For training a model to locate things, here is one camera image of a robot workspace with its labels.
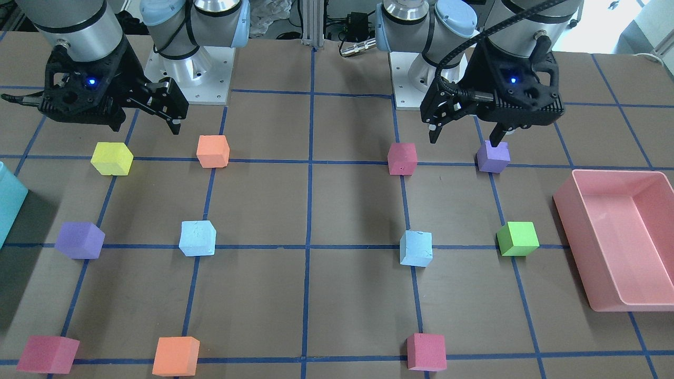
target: pink plastic container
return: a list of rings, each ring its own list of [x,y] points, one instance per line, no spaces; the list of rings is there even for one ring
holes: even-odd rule
[[[665,174],[574,170],[554,198],[592,309],[674,311],[674,190]]]

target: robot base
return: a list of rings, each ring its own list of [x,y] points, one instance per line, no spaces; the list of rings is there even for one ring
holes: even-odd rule
[[[424,96],[426,96],[426,92],[418,90],[410,80],[410,67],[412,67],[412,63],[418,56],[419,53],[401,53],[396,51],[389,54],[391,80],[393,81],[393,91],[396,98],[396,109],[400,109],[401,111],[418,111],[421,101]],[[443,72],[443,77],[457,82],[463,77],[467,66],[468,61],[464,55],[458,66],[458,76],[455,78],[448,78],[448,74],[449,76],[456,75],[456,72],[448,73],[448,71],[456,71],[455,69],[449,69]]]
[[[212,59],[210,69],[200,77],[198,85],[183,84],[177,78],[178,86],[190,104],[227,105],[236,49],[211,46],[203,49],[206,49]],[[162,79],[163,73],[166,72],[163,61],[159,54],[151,52],[145,66],[145,76],[153,82]]]

